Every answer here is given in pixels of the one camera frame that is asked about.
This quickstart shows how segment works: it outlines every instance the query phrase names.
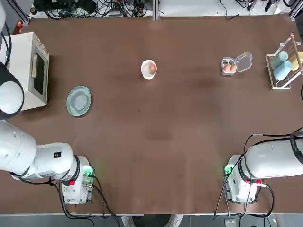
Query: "yellow cup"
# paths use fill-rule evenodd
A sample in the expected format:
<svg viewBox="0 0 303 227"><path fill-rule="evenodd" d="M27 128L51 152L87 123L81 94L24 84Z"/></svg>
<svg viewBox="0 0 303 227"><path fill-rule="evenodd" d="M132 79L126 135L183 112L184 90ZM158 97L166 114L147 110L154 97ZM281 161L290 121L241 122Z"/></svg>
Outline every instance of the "yellow cup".
<svg viewBox="0 0 303 227"><path fill-rule="evenodd" d="M299 57L300 57L300 61L302 64L303 62L303 52L299 51ZM293 65L293 68L292 68L292 71L296 71L298 68L299 68L299 64L298 64L298 60L297 60L297 57L296 55L294 54L290 59L289 61L291 62L291 64Z"/></svg>

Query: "plate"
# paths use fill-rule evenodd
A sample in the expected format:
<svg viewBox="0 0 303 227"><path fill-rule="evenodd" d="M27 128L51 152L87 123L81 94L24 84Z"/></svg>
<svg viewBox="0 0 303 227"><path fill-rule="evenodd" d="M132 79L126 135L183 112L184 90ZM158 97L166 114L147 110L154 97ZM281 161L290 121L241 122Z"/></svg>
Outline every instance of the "plate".
<svg viewBox="0 0 303 227"><path fill-rule="evenodd" d="M83 116L90 108L91 93L85 86L77 86L67 96L66 108L75 117Z"/></svg>

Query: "microwave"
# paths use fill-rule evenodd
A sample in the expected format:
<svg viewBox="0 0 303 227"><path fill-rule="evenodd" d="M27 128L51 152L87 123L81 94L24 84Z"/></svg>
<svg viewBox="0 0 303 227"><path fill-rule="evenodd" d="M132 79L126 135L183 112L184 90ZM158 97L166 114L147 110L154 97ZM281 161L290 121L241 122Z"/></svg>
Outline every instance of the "microwave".
<svg viewBox="0 0 303 227"><path fill-rule="evenodd" d="M49 52L34 32L11 36L12 49L9 72L20 82L24 90L22 110L47 104ZM5 62L7 48L2 40L0 61Z"/></svg>

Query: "table surface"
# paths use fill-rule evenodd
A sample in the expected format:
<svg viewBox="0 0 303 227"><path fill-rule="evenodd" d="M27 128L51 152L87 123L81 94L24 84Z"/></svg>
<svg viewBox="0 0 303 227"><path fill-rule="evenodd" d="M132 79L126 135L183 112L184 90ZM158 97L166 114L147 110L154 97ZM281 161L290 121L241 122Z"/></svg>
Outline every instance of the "table surface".
<svg viewBox="0 0 303 227"><path fill-rule="evenodd" d="M271 89L265 54L291 32L287 15L223 17L32 20L51 54L49 102L10 120L38 144L69 143L96 168L115 213L213 213L223 167L243 152L252 133L285 134L303 125L302 78L290 91ZM252 68L221 75L222 57L253 55ZM140 65L153 59L155 78ZM77 85L93 96L89 113L69 115L66 97ZM1 172L1 213L62 213L49 186L14 181ZM302 213L303 176L268 179L276 213ZM262 190L248 212L267 213ZM101 199L70 208L101 213ZM224 197L219 213L226 213ZM231 212L243 212L232 205Z"/></svg>

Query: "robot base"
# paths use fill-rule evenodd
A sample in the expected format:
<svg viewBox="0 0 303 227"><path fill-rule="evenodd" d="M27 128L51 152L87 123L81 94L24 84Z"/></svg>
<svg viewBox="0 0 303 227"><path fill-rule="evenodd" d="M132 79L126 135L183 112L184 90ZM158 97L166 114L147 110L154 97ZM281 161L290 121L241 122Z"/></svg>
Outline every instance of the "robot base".
<svg viewBox="0 0 303 227"><path fill-rule="evenodd" d="M229 174L231 169L234 167L236 162L239 160L240 155L233 155L228 161L228 165L225 167L225 174ZM227 201L232 203L246 203L247 197L248 204L255 202L255 196L257 193L257 185L249 183L242 180L239 174L238 167L236 166L229 176L226 183L226 196Z"/></svg>
<svg viewBox="0 0 303 227"><path fill-rule="evenodd" d="M62 192L65 204L91 204L93 193L93 168L89 165L88 160L83 156L78 156L80 161L80 172L77 179L68 186L62 185Z"/></svg>

